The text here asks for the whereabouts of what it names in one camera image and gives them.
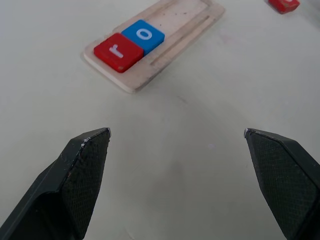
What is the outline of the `blue letter o tile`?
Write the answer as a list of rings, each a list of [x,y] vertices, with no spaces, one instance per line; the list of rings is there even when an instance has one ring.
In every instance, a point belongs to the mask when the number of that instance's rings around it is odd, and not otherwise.
[[[143,49],[147,55],[165,40],[165,34],[140,19],[121,32],[126,38]]]

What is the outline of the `wooden letter tray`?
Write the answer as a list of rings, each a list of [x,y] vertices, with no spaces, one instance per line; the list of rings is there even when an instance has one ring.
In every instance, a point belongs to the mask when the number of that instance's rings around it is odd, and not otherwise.
[[[110,37],[111,33],[86,46],[83,58],[124,91],[135,93],[192,45],[224,13],[225,8],[214,0],[159,0],[112,31],[112,34],[121,32],[136,21],[144,20],[165,34],[164,42],[135,65],[119,73],[94,55],[94,47]]]

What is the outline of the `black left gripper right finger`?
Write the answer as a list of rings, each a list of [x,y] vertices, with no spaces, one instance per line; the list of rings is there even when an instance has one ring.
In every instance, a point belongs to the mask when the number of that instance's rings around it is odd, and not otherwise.
[[[246,128],[259,188],[287,240],[320,240],[320,164],[295,140]]]

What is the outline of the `red letter r tile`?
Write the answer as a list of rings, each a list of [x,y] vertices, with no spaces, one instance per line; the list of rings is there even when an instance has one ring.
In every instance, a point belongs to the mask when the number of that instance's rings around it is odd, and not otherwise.
[[[118,73],[124,73],[144,56],[144,50],[117,32],[95,46],[93,54]]]

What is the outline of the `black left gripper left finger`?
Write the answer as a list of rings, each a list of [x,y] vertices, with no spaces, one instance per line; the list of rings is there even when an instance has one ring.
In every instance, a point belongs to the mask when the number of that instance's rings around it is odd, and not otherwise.
[[[0,240],[83,240],[100,192],[111,130],[72,138],[0,227]]]

